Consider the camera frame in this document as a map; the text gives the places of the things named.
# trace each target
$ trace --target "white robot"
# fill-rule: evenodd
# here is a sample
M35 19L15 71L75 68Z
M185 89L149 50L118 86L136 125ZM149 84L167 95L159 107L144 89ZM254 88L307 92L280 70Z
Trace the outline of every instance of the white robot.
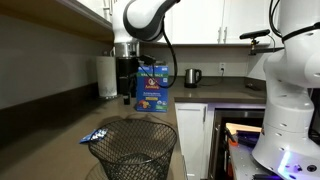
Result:
M119 0L113 15L117 59L134 61L139 40L159 39L162 18L177 2ZM320 87L320 0L281 0L279 17L285 49L264 65L267 105L252 155L283 179L320 180L320 147L308 138L314 106L307 92Z

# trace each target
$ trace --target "dishwasher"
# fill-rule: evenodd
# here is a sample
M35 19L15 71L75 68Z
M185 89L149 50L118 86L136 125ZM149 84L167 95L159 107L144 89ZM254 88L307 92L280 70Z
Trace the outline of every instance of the dishwasher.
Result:
M216 108L214 113L214 125L210 162L208 170L209 180L227 179L227 142L225 128L226 123L262 127L264 105L249 108Z

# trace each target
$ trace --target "kitchen counter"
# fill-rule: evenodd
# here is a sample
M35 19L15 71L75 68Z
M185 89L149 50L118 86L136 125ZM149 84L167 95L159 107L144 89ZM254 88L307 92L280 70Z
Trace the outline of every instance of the kitchen counter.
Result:
M178 78L169 89L167 113L137 112L133 108L135 99L132 99L131 105L125 106L122 98L117 98L111 101L96 99L55 115L54 121L68 121L70 118L74 120L65 126L37 130L0 149L0 179L99 180L105 175L98 160L90 154L87 145L78 144L93 129L122 118L141 118L165 123L177 130L175 102L265 102L265 92L245 88L243 78L204 78L200 84L211 86L186 89L183 87L183 78ZM179 141L172 155L168 179L184 179Z

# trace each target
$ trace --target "black mesh bin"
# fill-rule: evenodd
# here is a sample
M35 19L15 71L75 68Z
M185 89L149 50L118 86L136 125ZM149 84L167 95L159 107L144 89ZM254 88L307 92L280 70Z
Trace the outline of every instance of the black mesh bin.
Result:
M89 142L109 180L166 180L177 141L169 126L124 119L104 125L106 135Z

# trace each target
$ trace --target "kitchen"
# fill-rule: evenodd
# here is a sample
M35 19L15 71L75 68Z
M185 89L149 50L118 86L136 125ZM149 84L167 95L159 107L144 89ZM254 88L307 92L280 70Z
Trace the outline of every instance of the kitchen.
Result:
M45 18L39 15L37 10L40 5L34 5L40 3L38 0L29 1L25 6L21 6L20 3L26 3L22 1L0 3L0 123L3 137L6 137L0 150L0 179L92 178L92 173L99 170L96 168L97 160L86 146L78 145L77 140L103 123L117 118L132 115L160 119L158 121L177 127L175 103L208 105L223 102L225 99L228 99L229 103L265 102L265 92L245 88L243 80L251 82L252 78L257 79L252 82L262 82L260 87L263 87L263 81L260 81L265 79L262 64L268 54L248 56L250 41L217 44L216 39L223 42L222 36L225 35L224 29L219 32L219 28L212 32L215 36L222 37L213 37L215 43L210 45L207 42L192 42L192 39L199 38L189 34L203 31L203 22L199 22L201 28L192 25L188 29L190 32L187 32L187 37L190 42L180 41L188 39L186 35L176 40L174 48L178 59L178 75L181 77L175 85L176 88L169 90L169 96L174 97L170 98L171 107L167 113L152 113L150 116L154 117L148 117L133 112L131 106L124 106L120 100L92 100L92 97L97 95L95 57L109 52L113 47L111 24L90 13L83 16L86 12L79 13L68 5L68 2L72 1L62 2L65 4L58 1L47 2L55 7L51 9L42 2L43 10L39 12L44 13ZM25 11L29 7L33 8L31 14L28 10ZM46 19L52 16L46 12L57 13L60 19ZM198 21L196 13L192 14L195 17L192 21ZM68 15L82 19L80 22L87 23L88 27L72 22L72 18L68 21ZM91 28L96 28L96 32L91 32ZM276 39L276 44L281 46L279 39ZM274 46L269 37L262 47L268 46ZM169 67L172 67L169 50L164 45L142 44L141 52L165 60L169 62ZM201 69L203 76L208 77L204 82L219 82L221 62L226 63L226 67L224 81L220 85L196 90L183 87L183 76L188 68ZM185 172L179 143L171 163L168 179L183 179Z

